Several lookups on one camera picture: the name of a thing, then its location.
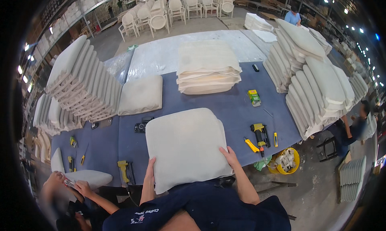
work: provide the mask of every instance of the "hand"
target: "hand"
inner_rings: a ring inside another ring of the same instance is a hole
[[[340,119],[341,119],[343,122],[347,123],[347,116],[346,116],[346,115],[342,116]]]
[[[153,166],[154,166],[155,162],[156,162],[156,157],[153,157],[153,158],[149,159],[149,163],[147,165],[146,174],[145,174],[145,179],[149,178],[153,182],[154,182],[154,169],[153,169]]]
[[[236,154],[235,152],[232,150],[231,147],[227,146],[227,149],[228,149],[228,152],[223,148],[223,147],[220,147],[219,150],[220,152],[225,156],[225,158],[227,159],[228,161],[228,164],[230,165],[230,167],[232,167],[232,169],[234,170],[236,167],[241,167],[237,157],[236,157]]]
[[[90,185],[86,181],[77,181],[74,185],[74,188],[83,196],[90,197],[94,194],[91,190]]]
[[[47,182],[49,183],[63,183],[65,181],[65,176],[63,175],[63,173],[59,172],[59,171],[54,171],[51,173],[51,175],[49,176]]]

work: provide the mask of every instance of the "stool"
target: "stool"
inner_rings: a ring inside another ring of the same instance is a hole
[[[334,147],[334,151],[331,154],[327,155],[327,153],[326,153],[326,145],[328,143],[331,143],[331,142],[332,142],[332,145]],[[328,138],[326,138],[324,140],[324,142],[321,143],[320,145],[318,145],[316,148],[319,148],[319,147],[322,147],[322,146],[323,146],[323,152],[324,152],[324,155],[326,155],[326,158],[321,160],[321,161],[319,161],[319,162],[329,161],[329,160],[332,160],[332,159],[334,159],[335,157],[338,156],[337,150],[335,148],[335,137],[332,137],[332,138],[328,137]]]

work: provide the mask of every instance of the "yellow bucket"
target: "yellow bucket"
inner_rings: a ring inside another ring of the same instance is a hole
[[[294,148],[291,148],[291,147],[288,147],[287,149],[291,149],[293,150],[293,155],[294,155],[294,158],[295,158],[295,163],[296,163],[296,167],[295,168],[292,168],[290,171],[288,172],[285,172],[282,168],[281,165],[277,165],[276,168],[270,168],[269,166],[268,167],[268,170],[271,172],[271,173],[274,173],[274,174],[277,174],[277,173],[281,173],[283,175],[288,175],[288,174],[292,174],[294,173],[298,167],[299,167],[299,164],[300,164],[300,157],[299,157],[299,154],[298,152],[294,149]],[[277,156],[281,156],[283,155],[284,151],[286,151],[287,149],[284,149],[282,151],[280,151],[277,155],[273,156],[272,157],[272,161],[274,162],[276,160],[276,157]]]

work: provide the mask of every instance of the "navy t-shirt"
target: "navy t-shirt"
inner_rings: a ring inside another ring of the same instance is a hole
[[[194,182],[140,207],[119,209],[104,221],[103,231],[158,230],[180,209],[186,210],[202,231],[291,230],[277,196],[258,205],[246,204],[232,188]]]

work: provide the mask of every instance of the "blue work table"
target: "blue work table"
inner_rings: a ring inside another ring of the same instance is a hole
[[[260,69],[255,72],[252,65]],[[113,175],[112,186],[121,186],[120,171],[117,161],[132,161],[137,185],[143,184],[149,155],[147,153],[145,134],[134,133],[134,126],[143,117],[160,117],[192,108],[209,108],[222,121],[227,145],[232,147],[242,166],[261,160],[261,155],[254,153],[244,142],[249,138],[254,145],[256,137],[250,130],[251,124],[267,125],[271,147],[264,147],[266,156],[279,151],[302,140],[285,103],[285,93],[277,93],[273,82],[264,69],[262,62],[240,63],[243,72],[242,81],[223,93],[207,95],[185,95],[178,91],[176,73],[167,73],[163,77],[162,109],[127,116],[115,116],[112,125],[91,130],[87,122],[83,129],[62,132],[52,140],[52,154],[57,147],[62,150],[65,170],[68,171],[67,156],[75,149],[70,147],[69,139],[75,135],[78,141],[76,152],[77,170],[91,169]],[[262,101],[261,106],[253,107],[247,92],[256,89]],[[273,133],[277,132],[278,147],[274,147]],[[84,165],[79,162],[84,151],[90,145]]]

